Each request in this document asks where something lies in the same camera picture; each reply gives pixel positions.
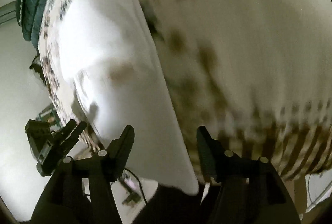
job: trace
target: brown pattern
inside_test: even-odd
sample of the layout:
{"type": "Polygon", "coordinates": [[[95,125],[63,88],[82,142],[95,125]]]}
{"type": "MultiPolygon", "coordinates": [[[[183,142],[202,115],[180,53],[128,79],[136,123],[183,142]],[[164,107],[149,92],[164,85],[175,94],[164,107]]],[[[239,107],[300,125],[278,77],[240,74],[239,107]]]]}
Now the brown pattern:
{"type": "MultiPolygon", "coordinates": [[[[68,114],[63,108],[62,99],[58,97],[57,92],[60,83],[57,75],[54,73],[53,63],[54,58],[58,60],[56,54],[59,48],[56,41],[49,40],[49,37],[54,31],[54,24],[63,19],[71,2],[72,0],[48,0],[40,29],[38,47],[49,95],[63,124],[66,124],[70,119],[75,119],[77,122],[79,122],[80,119],[73,113],[68,114]]],[[[86,143],[92,151],[99,150],[97,141],[93,140],[87,130],[82,132],[80,140],[86,143]]]]}
{"type": "MultiPolygon", "coordinates": [[[[65,15],[71,1],[62,1],[62,15],[65,15]]],[[[163,31],[164,21],[162,18],[154,15],[152,2],[155,1],[158,2],[158,0],[141,0],[141,3],[143,10],[147,10],[144,11],[144,14],[157,49],[158,43],[167,46],[172,55],[169,58],[169,64],[172,64],[172,59],[178,58],[181,55],[189,56],[192,62],[198,63],[200,70],[204,74],[203,81],[198,79],[195,72],[186,73],[186,75],[177,79],[172,76],[168,77],[165,74],[175,114],[198,177],[200,177],[200,163],[196,148],[196,128],[201,124],[208,124],[214,119],[218,119],[220,123],[220,129],[217,130],[217,138],[225,149],[232,149],[231,146],[236,141],[242,145],[239,146],[240,150],[236,153],[243,157],[253,158],[257,155],[262,155],[270,160],[276,159],[277,161],[280,156],[281,160],[276,163],[275,167],[276,169],[279,168],[278,171],[280,174],[286,176],[286,178],[292,179],[306,172],[320,172],[330,167],[332,161],[332,143],[328,145],[328,139],[331,136],[330,128],[327,126],[330,124],[329,120],[331,118],[325,113],[330,108],[331,100],[328,100],[326,103],[322,101],[318,105],[313,105],[312,101],[308,101],[305,107],[300,106],[298,103],[284,103],[283,107],[277,112],[280,117],[275,116],[273,110],[261,111],[255,104],[255,101],[253,101],[251,118],[253,125],[248,129],[242,128],[238,125],[241,121],[241,111],[236,110],[228,103],[222,86],[218,84],[218,80],[214,77],[219,65],[210,41],[208,39],[197,40],[197,43],[194,44],[197,45],[197,49],[193,51],[190,50],[190,45],[187,42],[189,38],[184,32],[170,28],[167,25],[165,26],[167,29],[163,31]],[[199,102],[199,99],[205,96],[212,99],[212,107],[199,102]],[[317,129],[314,132],[312,141],[308,143],[306,142],[306,137],[310,135],[310,131],[313,131],[316,126],[313,123],[300,122],[296,119],[296,116],[299,113],[309,115],[316,111],[321,111],[324,114],[322,114],[322,120],[320,118],[316,119],[315,124],[317,125],[317,129]],[[227,113],[231,114],[236,121],[236,127],[231,133],[222,127],[226,121],[225,117],[227,113]],[[294,117],[292,122],[286,122],[287,114],[291,114],[292,118],[294,117]],[[312,155],[316,144],[315,150],[317,149],[317,152],[315,155],[312,155]],[[292,147],[293,150],[291,152],[286,151],[287,148],[292,147]],[[303,149],[307,149],[304,157],[299,158],[299,154],[303,149]],[[324,152],[326,153],[326,157],[319,164],[320,167],[317,167],[324,152]]],[[[45,39],[49,36],[50,16],[48,15],[49,13],[44,14],[44,24],[41,30],[41,36],[45,39]]],[[[43,70],[48,82],[51,98],[57,109],[61,110],[62,103],[57,99],[55,93],[59,87],[59,82],[57,82],[52,71],[51,60],[50,54],[46,54],[43,57],[43,70]]],[[[163,71],[167,69],[167,65],[163,65],[162,67],[163,71]]]]}

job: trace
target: wire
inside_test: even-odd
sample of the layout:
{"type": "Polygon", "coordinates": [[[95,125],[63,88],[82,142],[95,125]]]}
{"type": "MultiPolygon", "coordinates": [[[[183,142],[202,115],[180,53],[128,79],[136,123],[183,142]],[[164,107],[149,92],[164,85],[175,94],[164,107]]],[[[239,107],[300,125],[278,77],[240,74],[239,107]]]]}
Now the wire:
{"type": "Polygon", "coordinates": [[[309,200],[310,200],[311,204],[316,205],[316,203],[312,201],[311,196],[310,196],[310,190],[309,190],[310,177],[311,177],[311,174],[309,174],[309,178],[308,178],[308,195],[309,195],[309,200]]]}
{"type": "Polygon", "coordinates": [[[139,180],[139,178],[130,169],[125,168],[125,170],[128,171],[128,172],[130,172],[136,178],[136,180],[138,182],[138,185],[139,185],[139,189],[141,190],[141,193],[142,193],[143,200],[144,200],[145,204],[147,204],[147,200],[146,200],[146,197],[145,197],[144,192],[143,192],[141,181],[139,180]]]}

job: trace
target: black cable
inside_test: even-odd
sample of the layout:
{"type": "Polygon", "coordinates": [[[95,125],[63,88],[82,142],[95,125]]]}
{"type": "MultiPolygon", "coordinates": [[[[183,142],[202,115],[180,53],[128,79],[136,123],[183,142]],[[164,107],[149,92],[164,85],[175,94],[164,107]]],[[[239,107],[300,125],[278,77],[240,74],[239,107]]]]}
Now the black cable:
{"type": "Polygon", "coordinates": [[[136,180],[138,182],[138,185],[139,185],[139,189],[141,190],[141,193],[142,193],[143,200],[144,200],[145,204],[147,204],[147,200],[146,200],[146,197],[145,197],[144,192],[143,192],[141,181],[139,180],[139,178],[130,169],[125,168],[125,170],[128,171],[128,172],[130,172],[136,178],[136,180]]]}
{"type": "Polygon", "coordinates": [[[311,196],[310,196],[310,190],[309,190],[310,177],[311,177],[311,174],[309,174],[309,178],[308,178],[308,195],[309,195],[309,200],[310,200],[311,204],[316,205],[316,203],[312,201],[311,196]]]}

